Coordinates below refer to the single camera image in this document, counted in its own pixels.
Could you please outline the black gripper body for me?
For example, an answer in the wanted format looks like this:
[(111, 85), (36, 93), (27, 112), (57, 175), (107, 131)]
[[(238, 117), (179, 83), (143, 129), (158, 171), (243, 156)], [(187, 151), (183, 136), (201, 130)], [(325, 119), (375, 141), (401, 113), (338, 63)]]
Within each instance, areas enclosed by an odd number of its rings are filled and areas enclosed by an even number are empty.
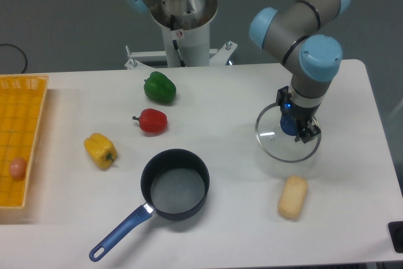
[(282, 130), (297, 130), (297, 120), (310, 120), (322, 103), (322, 97), (306, 98), (298, 94), (292, 86), (288, 87), (288, 108), (281, 112)]

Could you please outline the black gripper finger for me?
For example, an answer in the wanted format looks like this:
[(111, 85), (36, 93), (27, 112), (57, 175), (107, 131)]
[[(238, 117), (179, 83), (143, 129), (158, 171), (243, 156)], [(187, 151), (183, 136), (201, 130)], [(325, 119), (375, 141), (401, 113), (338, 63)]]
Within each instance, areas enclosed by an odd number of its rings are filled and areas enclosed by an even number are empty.
[(297, 134), (294, 141), (308, 143), (321, 135), (321, 128), (317, 120), (311, 118), (310, 120), (297, 120)]
[(277, 91), (276, 105), (280, 107), (280, 111), (284, 112), (288, 108), (288, 86), (284, 86)]

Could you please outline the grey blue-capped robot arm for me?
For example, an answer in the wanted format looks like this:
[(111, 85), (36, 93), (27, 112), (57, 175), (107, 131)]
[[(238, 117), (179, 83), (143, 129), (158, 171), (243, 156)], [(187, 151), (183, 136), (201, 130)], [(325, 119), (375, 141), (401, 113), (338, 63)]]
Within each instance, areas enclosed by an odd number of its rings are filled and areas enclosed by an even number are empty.
[[(296, 141), (309, 142), (321, 132), (314, 122), (328, 87), (343, 58), (340, 44), (319, 30), (339, 16), (351, 0), (294, 0), (286, 11), (261, 10), (249, 27), (250, 39), (291, 74), (279, 89), (280, 125)], [(135, 11), (149, 11), (161, 27), (167, 63), (171, 67), (207, 66), (210, 62), (210, 22), (217, 0), (126, 0)]]

